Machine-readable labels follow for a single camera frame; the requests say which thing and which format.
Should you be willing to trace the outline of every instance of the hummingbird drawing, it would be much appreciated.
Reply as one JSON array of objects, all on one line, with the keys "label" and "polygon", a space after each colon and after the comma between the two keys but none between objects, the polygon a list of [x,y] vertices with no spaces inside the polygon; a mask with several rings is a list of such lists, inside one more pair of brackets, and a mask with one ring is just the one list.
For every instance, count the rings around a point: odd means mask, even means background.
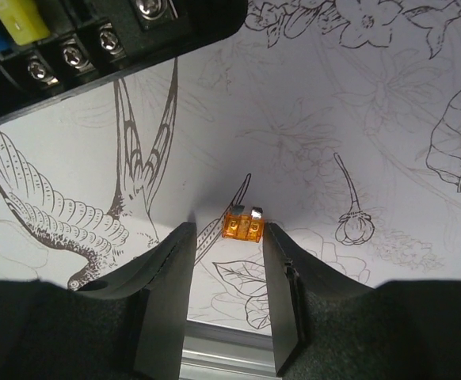
[{"label": "hummingbird drawing", "polygon": [[64,197],[0,130],[0,194],[17,221],[41,244],[87,260],[68,280],[84,286],[159,243],[150,208],[169,161],[177,112],[177,59],[157,135],[145,158],[125,80],[113,83],[116,190],[108,211]]}]

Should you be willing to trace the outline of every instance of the fuse box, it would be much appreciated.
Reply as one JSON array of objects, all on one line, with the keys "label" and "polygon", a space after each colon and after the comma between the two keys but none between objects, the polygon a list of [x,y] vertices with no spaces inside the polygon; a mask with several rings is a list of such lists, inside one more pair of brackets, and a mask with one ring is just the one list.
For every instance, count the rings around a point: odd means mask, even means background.
[{"label": "fuse box", "polygon": [[247,0],[0,0],[0,124],[222,40]]}]

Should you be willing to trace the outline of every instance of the white paper backdrop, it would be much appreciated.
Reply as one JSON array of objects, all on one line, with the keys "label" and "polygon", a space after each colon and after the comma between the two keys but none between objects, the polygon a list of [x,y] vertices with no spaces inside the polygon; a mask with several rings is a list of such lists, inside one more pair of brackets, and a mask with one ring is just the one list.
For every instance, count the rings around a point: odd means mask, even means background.
[{"label": "white paper backdrop", "polygon": [[0,127],[0,278],[67,286],[194,218],[189,317],[268,334],[260,245],[219,237],[236,197],[362,283],[461,279],[461,1],[254,1],[174,65]]}]

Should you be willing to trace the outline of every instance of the printed illustration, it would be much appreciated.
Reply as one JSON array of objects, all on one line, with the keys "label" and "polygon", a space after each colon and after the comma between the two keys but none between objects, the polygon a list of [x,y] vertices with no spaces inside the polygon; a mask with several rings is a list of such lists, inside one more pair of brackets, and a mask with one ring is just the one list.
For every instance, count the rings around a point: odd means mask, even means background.
[{"label": "printed illustration", "polygon": [[15,222],[0,220],[0,279],[38,279],[38,270],[45,267],[48,258],[45,245],[33,240]]},{"label": "printed illustration", "polygon": [[405,17],[418,28],[426,29],[426,42],[431,52],[431,58],[442,50],[447,27],[461,18],[461,1],[449,2],[445,7],[419,6],[409,9]]},{"label": "printed illustration", "polygon": [[260,143],[271,152],[262,168],[277,182],[303,186],[307,196],[299,200],[327,224],[334,224],[334,210],[346,200],[346,189],[337,181],[333,154],[341,142],[333,137],[336,130],[328,120],[332,108],[310,110],[304,99],[285,108],[272,108],[256,99],[257,110],[267,128],[246,129],[237,137]]},{"label": "printed illustration", "polygon": [[394,0],[250,3],[246,26],[265,31],[268,48],[282,36],[288,39],[300,36],[313,22],[322,35],[340,29],[340,44],[346,48],[360,48],[365,44],[386,48],[392,41],[391,24],[402,12],[402,6]]},{"label": "printed illustration", "polygon": [[429,106],[444,98],[437,82],[450,72],[451,60],[441,57],[427,60],[411,48],[397,53],[383,49],[380,68],[374,72],[351,51],[341,49],[341,54],[369,82],[370,90],[363,88],[334,96],[365,112],[364,117],[373,124],[368,128],[390,131],[398,125],[410,133],[432,128],[436,117],[429,112]]},{"label": "printed illustration", "polygon": [[177,111],[177,60],[162,121],[147,160],[124,80],[114,82],[117,127],[116,192],[107,213],[63,197],[0,131],[0,193],[20,224],[40,243],[85,257],[70,289],[110,272],[158,244],[150,207],[162,183]]},{"label": "printed illustration", "polygon": [[[368,282],[370,271],[366,269],[364,260],[338,255],[335,244],[324,241],[312,230],[296,229],[287,233],[308,253],[331,268],[360,283]],[[261,245],[257,247],[257,253],[245,260],[213,262],[213,269],[227,291],[215,294],[211,307],[228,317],[246,319],[247,325],[253,329],[268,328],[271,321]]]},{"label": "printed illustration", "polygon": [[[339,78],[337,74],[335,73],[334,68],[332,66],[332,60],[330,59],[327,50],[324,48],[320,48],[320,46],[322,46],[322,40],[319,37],[315,39],[315,44],[314,44],[314,47],[317,53],[316,55],[317,60],[322,64],[324,74],[330,80],[331,85],[334,88],[336,96],[339,97],[338,94],[349,93],[349,91],[346,90],[345,86],[340,83]],[[373,71],[370,70],[369,67],[367,67],[365,62],[362,59],[359,59],[356,55],[353,55],[352,51],[350,51],[349,49],[341,48],[338,44],[330,44],[328,48],[331,48],[337,51],[337,53],[342,58],[347,59],[348,62],[351,63],[352,66],[354,66],[357,69],[357,71],[362,74],[362,78],[367,79],[370,83],[373,83],[374,78],[377,78],[377,76],[373,74]],[[405,57],[408,58],[409,57],[408,51],[409,49],[406,49],[401,54],[403,54]],[[418,68],[418,65],[414,65],[411,67],[411,70],[406,71],[405,74],[408,72],[411,72],[412,70],[416,70],[417,68]],[[424,74],[421,75],[423,71],[429,72],[430,69],[427,66],[426,69],[419,70],[417,74],[412,77],[412,79],[414,79],[415,77],[429,78],[429,75],[428,76]],[[433,85],[434,83],[424,82],[423,86],[419,87],[419,89],[415,91],[409,91],[410,96],[412,96],[412,99],[414,99],[413,94],[418,94],[423,99],[425,99],[424,103],[421,103],[420,101],[417,101],[417,102],[408,101],[406,103],[407,105],[412,107],[413,116],[416,116],[416,118],[418,118],[419,120],[423,120],[423,122],[426,122],[428,125],[431,124],[432,126],[439,121],[426,107],[426,105],[429,105],[429,96],[427,96],[427,94],[430,93],[430,91],[434,90],[433,87],[436,88],[436,86],[433,86]],[[406,97],[404,96],[405,93],[407,92],[402,92],[401,94],[402,96],[398,97],[398,99],[404,101],[406,99]],[[443,96],[443,91],[441,88],[437,88],[435,94],[436,93],[440,93],[440,95]],[[378,123],[377,120],[374,118],[374,114],[371,112],[372,109],[370,109],[369,111],[371,113],[365,113],[364,115],[362,115],[359,110],[361,106],[367,103],[366,101],[355,102],[354,100],[358,100],[357,97],[341,97],[341,98],[344,99],[342,101],[343,110],[345,110],[345,112],[348,113],[348,115],[352,118],[352,120],[358,120],[358,124],[361,126],[364,135],[367,136],[370,143],[374,146],[374,148],[376,148],[376,150],[380,153],[380,155],[385,160],[390,162],[395,167],[396,170],[398,170],[404,176],[408,177],[416,185],[421,186],[426,191],[432,193],[433,195],[437,196],[438,198],[440,198],[441,200],[445,202],[449,202],[453,207],[461,210],[461,201],[448,196],[446,193],[438,189],[438,187],[428,182],[422,176],[423,173],[419,173],[419,170],[417,168],[411,168],[408,165],[405,165],[404,163],[402,163],[398,158],[395,157],[391,149],[386,144],[384,144],[383,141],[381,141],[381,139],[379,138],[379,131],[380,131],[380,127],[382,127],[382,124]]]},{"label": "printed illustration", "polygon": [[432,131],[426,165],[461,192],[461,90]]},{"label": "printed illustration", "polygon": [[343,245],[360,245],[371,239],[375,232],[375,226],[371,221],[371,216],[360,209],[356,188],[340,155],[335,153],[334,159],[345,175],[350,191],[349,212],[340,217],[338,221],[340,226],[337,228],[334,237]]},{"label": "printed illustration", "polygon": [[222,215],[218,219],[213,220],[211,223],[205,226],[197,236],[195,265],[200,263],[200,261],[204,258],[204,256],[206,256],[211,247],[222,236],[223,220],[225,219],[225,215],[232,209],[232,207],[242,202],[243,198],[245,197],[246,190],[248,190],[251,178],[252,175],[248,173],[238,192],[236,192],[236,195],[231,200],[229,206],[227,206]]},{"label": "printed illustration", "polygon": [[266,84],[284,61],[281,53],[270,54],[262,45],[246,35],[237,34],[207,46],[208,58],[197,83],[204,89],[234,93],[243,75],[252,83]]},{"label": "printed illustration", "polygon": [[[140,94],[143,95],[144,104],[149,105],[149,109],[161,108],[164,101],[162,95],[169,91],[171,84],[170,75],[166,74],[162,66],[153,66],[147,71],[139,72],[135,75],[135,80],[141,90],[139,91]],[[178,109],[183,109],[209,122],[215,121],[215,116],[208,107],[207,101],[202,100],[204,93],[194,89],[196,88],[188,89],[185,85],[182,86],[178,83]]]},{"label": "printed illustration", "polygon": [[411,270],[428,273],[444,266],[432,244],[412,238],[400,230],[381,230],[370,240],[371,254]]}]

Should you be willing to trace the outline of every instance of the orange fuse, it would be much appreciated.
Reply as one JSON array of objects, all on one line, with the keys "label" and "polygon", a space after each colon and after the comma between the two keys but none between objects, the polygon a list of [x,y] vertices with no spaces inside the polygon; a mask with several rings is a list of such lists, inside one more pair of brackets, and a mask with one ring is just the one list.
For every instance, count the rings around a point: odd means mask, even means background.
[{"label": "orange fuse", "polygon": [[223,222],[222,236],[224,238],[255,241],[258,243],[264,232],[264,219],[262,209],[253,207],[251,214],[243,214],[245,207],[242,205],[234,206],[225,215]]}]

